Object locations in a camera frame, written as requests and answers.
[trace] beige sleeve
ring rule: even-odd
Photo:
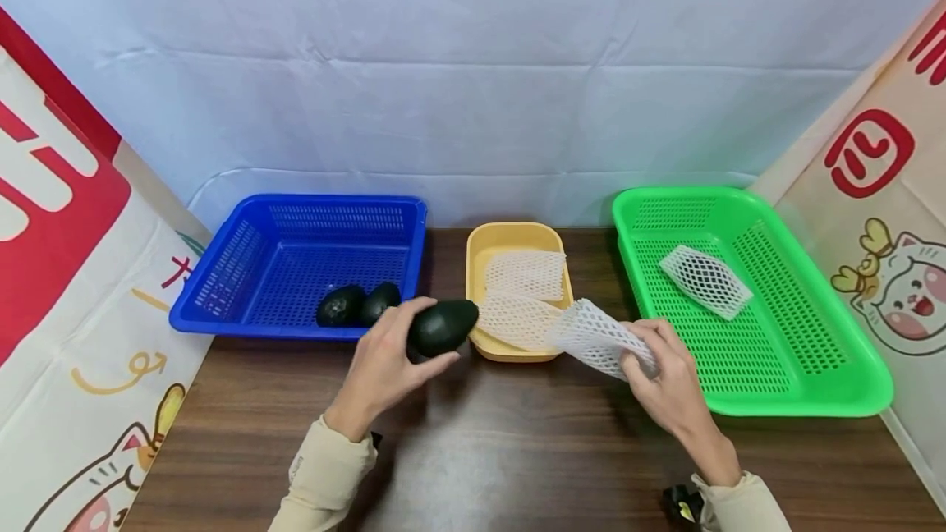
[[[350,443],[319,418],[309,428],[290,467],[290,493],[269,532],[324,532],[348,515],[361,479],[378,457],[371,434]]]
[[[699,475],[693,483],[705,505],[700,525],[704,532],[791,532],[782,508],[774,501],[765,482],[743,472],[735,487],[710,487]]]

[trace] blue plastic basket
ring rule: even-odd
[[[178,331],[234,337],[351,340],[366,328],[326,328],[329,291],[417,290],[427,206],[386,195],[253,195],[220,227],[170,312]]]

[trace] brown table surface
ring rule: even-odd
[[[615,233],[560,233],[575,297],[634,319]],[[429,232],[420,293],[463,297],[467,234]],[[266,530],[353,350],[218,337],[123,530]],[[946,530],[880,419],[718,421],[794,530]],[[627,385],[566,356],[503,365],[465,350],[374,430],[379,463],[343,530],[670,530],[659,491],[692,468]]]

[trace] white foam net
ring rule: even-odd
[[[565,253],[508,251],[486,264],[486,289],[529,296],[536,300],[561,300]]]
[[[746,284],[721,260],[689,246],[680,245],[660,260],[660,268],[684,294],[719,314],[733,320],[752,300]]]
[[[548,351],[553,347],[548,330],[562,310],[534,298],[487,291],[480,303],[478,326],[509,345],[528,351]]]
[[[634,353],[649,376],[658,372],[658,365],[645,342],[584,298],[568,307],[555,321],[548,341],[581,363],[624,381],[627,377],[620,364],[624,350]]]

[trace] avocado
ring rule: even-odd
[[[473,331],[480,308],[468,300],[444,300],[415,316],[408,345],[424,357],[454,351]]]
[[[365,298],[359,313],[359,323],[362,327],[371,327],[381,319],[381,314],[388,307],[398,306],[401,303],[401,292],[391,282],[385,282],[371,291]]]
[[[365,303],[365,288],[355,283],[331,290],[319,302],[315,322],[320,327],[352,327]]]

